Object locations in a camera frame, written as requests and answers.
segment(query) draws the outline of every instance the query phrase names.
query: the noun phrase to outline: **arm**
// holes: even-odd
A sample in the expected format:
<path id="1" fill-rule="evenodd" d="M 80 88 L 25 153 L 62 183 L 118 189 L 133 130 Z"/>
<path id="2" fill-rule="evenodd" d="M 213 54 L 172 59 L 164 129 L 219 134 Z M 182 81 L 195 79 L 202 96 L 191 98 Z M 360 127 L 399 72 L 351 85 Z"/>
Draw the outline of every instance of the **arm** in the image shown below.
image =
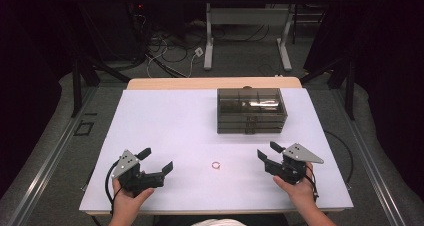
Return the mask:
<path id="1" fill-rule="evenodd" d="M 132 193 L 121 189 L 118 179 L 112 181 L 115 198 L 113 201 L 113 216 L 109 226 L 130 226 L 137 217 L 141 205 L 152 195 L 154 189 L 148 188 L 133 198 Z"/>
<path id="2" fill-rule="evenodd" d="M 306 165 L 312 170 L 311 163 L 306 163 Z M 309 177 L 312 176 L 312 172 L 309 169 L 306 174 Z M 303 179 L 298 184 L 291 185 L 278 176 L 274 176 L 273 179 L 280 188 L 287 192 L 290 200 L 308 225 L 336 225 L 318 209 L 313 198 L 312 185 L 308 180 Z"/>

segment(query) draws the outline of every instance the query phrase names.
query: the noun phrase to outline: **gray floor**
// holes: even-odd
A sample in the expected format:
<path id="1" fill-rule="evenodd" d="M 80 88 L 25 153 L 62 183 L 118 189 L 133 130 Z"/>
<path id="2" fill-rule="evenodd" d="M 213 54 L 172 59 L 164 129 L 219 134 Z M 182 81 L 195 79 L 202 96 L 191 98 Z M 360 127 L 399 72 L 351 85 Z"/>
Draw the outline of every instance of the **gray floor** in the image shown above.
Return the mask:
<path id="1" fill-rule="evenodd" d="M 281 33 L 280 28 L 271 27 L 267 36 L 258 42 L 220 41 L 222 37 L 246 39 L 258 28 L 259 26 L 228 26 L 215 29 L 213 68 L 205 71 L 202 58 L 195 59 L 192 77 L 273 77 L 278 73 L 303 76 L 302 66 L 317 26 L 300 25 L 296 44 L 288 44 L 293 66 L 291 72 L 281 71 L 275 42 Z M 199 42 L 198 36 L 202 32 L 204 31 L 197 30 L 195 34 L 189 34 L 187 45 L 193 46 Z M 260 38 L 265 32 L 266 26 L 254 38 Z M 204 41 L 199 46 L 204 49 Z M 189 56 L 181 62 L 166 64 L 188 73 L 193 50 L 189 50 Z M 184 58 L 184 51 L 178 47 L 170 47 L 165 56 L 168 60 L 178 60 Z M 148 77 L 146 68 L 145 62 L 122 73 L 130 77 Z M 152 77 L 168 77 L 154 63 L 149 68 Z M 101 85 L 97 88 L 85 88 L 87 103 L 75 119 L 70 119 L 73 107 L 71 75 L 61 80 L 62 98 L 55 115 L 21 173 L 0 201 L 0 225 L 94 225 L 88 215 L 78 211 L 83 196 L 80 188 L 96 163 L 122 90 L 126 87 L 110 75 L 102 72 L 99 75 L 102 78 Z M 354 208 L 330 213 L 329 217 L 340 225 L 421 225 L 424 222 L 423 202 L 403 183 L 381 149 L 375 137 L 366 92 L 356 86 L 356 120 L 351 121 L 341 106 L 343 89 L 329 90 L 325 84 L 327 78 L 328 75 L 324 74 L 304 87 L 308 89 L 323 129 L 340 137 L 354 156 L 354 171 L 350 180 L 352 189 L 349 191 Z M 93 123 L 88 136 L 74 136 L 74 126 L 81 120 Z M 326 135 L 341 173 L 347 177 L 351 167 L 349 154 L 337 138 L 331 134 Z M 50 165 L 48 162 L 51 161 L 52 152 L 57 151 L 57 148 L 62 149 L 56 154 L 58 161 Z M 40 169 L 45 169 L 50 174 L 42 174 Z M 44 184 L 36 187 L 39 193 L 33 197 L 33 192 L 28 189 L 40 177 L 47 184 L 45 187 Z M 297 213 L 290 213 L 287 217 L 291 225 L 302 225 L 302 219 Z M 107 225 L 109 217 L 98 217 L 98 220 L 102 225 Z M 153 217 L 140 216 L 136 225 L 151 225 L 152 222 Z"/>

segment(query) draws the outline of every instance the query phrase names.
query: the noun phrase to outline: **white table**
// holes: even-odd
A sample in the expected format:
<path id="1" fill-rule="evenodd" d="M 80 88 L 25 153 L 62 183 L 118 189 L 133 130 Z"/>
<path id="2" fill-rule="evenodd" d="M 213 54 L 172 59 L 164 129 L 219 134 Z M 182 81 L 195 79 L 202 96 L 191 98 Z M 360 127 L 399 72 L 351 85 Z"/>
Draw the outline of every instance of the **white table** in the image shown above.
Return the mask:
<path id="1" fill-rule="evenodd" d="M 211 8 L 206 4 L 206 50 L 204 69 L 212 69 L 213 38 L 212 24 L 252 24 L 284 25 L 281 38 L 277 39 L 283 68 L 291 71 L 291 63 L 286 49 L 286 42 L 293 13 L 291 5 L 287 8 Z"/>
<path id="2" fill-rule="evenodd" d="M 270 81 L 284 82 L 284 78 L 270 78 Z M 147 147 L 152 149 L 152 154 L 141 162 L 142 170 L 158 172 L 170 161 L 174 163 L 174 170 L 166 176 L 165 186 L 157 188 L 141 207 L 142 214 L 295 210 L 257 157 L 259 149 L 270 159 L 281 161 L 281 155 L 269 147 L 270 141 L 283 147 L 300 143 L 325 161 L 314 165 L 320 195 L 317 204 L 322 210 L 352 208 L 307 91 L 302 88 L 281 90 L 288 112 L 282 133 L 255 135 L 216 133 L 216 89 L 125 90 L 80 210 L 92 215 L 108 214 L 111 205 L 104 192 L 107 171 L 124 149 L 137 154 Z M 212 168 L 215 161 L 221 164 L 219 170 Z"/>

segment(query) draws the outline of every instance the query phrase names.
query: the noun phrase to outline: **table leg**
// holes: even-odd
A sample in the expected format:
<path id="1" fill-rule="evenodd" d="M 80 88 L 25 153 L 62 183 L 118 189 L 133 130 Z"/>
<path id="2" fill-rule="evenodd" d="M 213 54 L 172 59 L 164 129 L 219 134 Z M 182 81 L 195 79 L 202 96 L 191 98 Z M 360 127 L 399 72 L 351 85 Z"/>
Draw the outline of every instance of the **table leg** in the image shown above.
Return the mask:
<path id="1" fill-rule="evenodd" d="M 211 5 L 206 4 L 206 50 L 205 50 L 205 64 L 203 68 L 205 70 L 212 69 L 212 50 L 213 50 L 213 38 L 212 38 L 212 23 L 211 23 Z"/>
<path id="2" fill-rule="evenodd" d="M 292 19 L 293 19 L 293 13 L 292 13 L 291 7 L 292 7 L 291 5 L 289 5 L 289 7 L 288 7 L 287 20 L 286 20 L 286 24 L 284 26 L 283 33 L 281 34 L 281 38 L 277 39 L 278 50 L 280 51 L 280 57 L 281 57 L 285 71 L 291 71 L 292 70 L 289 55 L 288 55 L 287 49 L 286 49 L 286 42 L 287 42 L 287 38 L 288 38 L 288 35 L 289 35 L 290 25 L 291 25 Z"/>

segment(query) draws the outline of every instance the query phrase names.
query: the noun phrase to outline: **person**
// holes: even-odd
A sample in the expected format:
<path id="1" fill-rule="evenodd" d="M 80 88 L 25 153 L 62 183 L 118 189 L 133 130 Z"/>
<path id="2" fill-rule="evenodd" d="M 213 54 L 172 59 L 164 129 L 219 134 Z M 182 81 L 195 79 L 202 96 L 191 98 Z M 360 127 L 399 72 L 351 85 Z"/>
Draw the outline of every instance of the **person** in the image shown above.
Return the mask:
<path id="1" fill-rule="evenodd" d="M 311 170 L 313 170 L 313 166 L 309 162 L 306 164 L 308 166 L 307 175 L 311 177 Z M 308 180 L 303 179 L 295 185 L 285 182 L 278 176 L 273 176 L 273 180 L 288 194 L 293 205 L 306 221 L 307 225 L 336 225 L 330 218 L 327 217 L 327 215 L 321 212 L 315 204 L 312 184 Z M 146 189 L 137 197 L 133 198 L 131 193 L 121 189 L 118 179 L 114 179 L 112 181 L 112 185 L 116 196 L 114 199 L 114 214 L 109 226 L 129 226 L 136 219 L 141 205 L 147 200 L 147 198 L 150 197 L 150 195 L 153 194 L 154 189 Z"/>

